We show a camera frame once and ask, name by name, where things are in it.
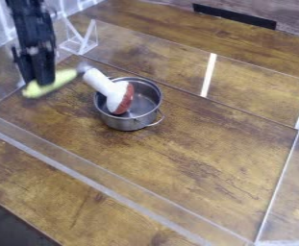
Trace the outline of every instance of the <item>acrylic wall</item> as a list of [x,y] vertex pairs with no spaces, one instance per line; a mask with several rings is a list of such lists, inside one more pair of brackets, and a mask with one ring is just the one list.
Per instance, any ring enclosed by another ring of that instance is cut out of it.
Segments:
[[[49,7],[56,9],[57,16],[61,16],[62,14],[70,15],[101,1],[102,0],[46,0],[45,3]],[[14,37],[16,30],[9,17],[5,0],[0,0],[0,46]]]

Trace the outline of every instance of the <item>wooden table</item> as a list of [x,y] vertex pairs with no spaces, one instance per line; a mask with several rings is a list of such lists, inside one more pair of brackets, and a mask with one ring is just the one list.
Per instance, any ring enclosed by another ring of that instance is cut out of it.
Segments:
[[[236,52],[241,58],[256,52],[256,43],[247,40],[244,44],[240,34],[235,42],[240,50],[228,47],[229,40],[221,41],[225,37],[219,37],[219,43],[203,42],[201,37],[209,35],[197,27],[200,20],[219,32],[227,25],[233,35],[241,27],[252,35],[268,36],[267,42],[281,39],[269,31],[137,1],[108,0],[85,15],[187,45],[203,48],[209,43],[212,49],[233,57]],[[81,25],[80,14],[73,21]],[[290,42],[299,46],[299,38],[288,37],[284,43]],[[260,47],[251,61],[272,68],[280,68],[290,57],[299,61],[299,51],[283,48],[269,54],[273,62],[267,63],[263,57],[271,51]],[[60,67],[78,61],[72,57]],[[112,77],[132,76],[88,62]],[[291,66],[290,72],[299,73],[299,68]],[[287,123],[233,110],[180,86],[185,84],[159,84],[165,121],[135,133],[102,125],[92,111],[92,91],[80,80],[33,102],[14,93],[0,103],[0,117],[253,240],[296,131]],[[191,245],[179,234],[1,141],[0,204],[65,245],[90,241],[92,245]]]

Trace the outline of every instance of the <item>clear acrylic enclosure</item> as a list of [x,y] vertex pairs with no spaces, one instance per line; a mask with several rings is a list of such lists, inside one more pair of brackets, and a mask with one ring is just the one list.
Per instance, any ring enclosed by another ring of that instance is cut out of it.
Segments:
[[57,68],[153,80],[165,119],[110,130],[77,78],[0,101],[0,138],[197,245],[299,242],[299,78],[98,20],[68,23],[54,23]]

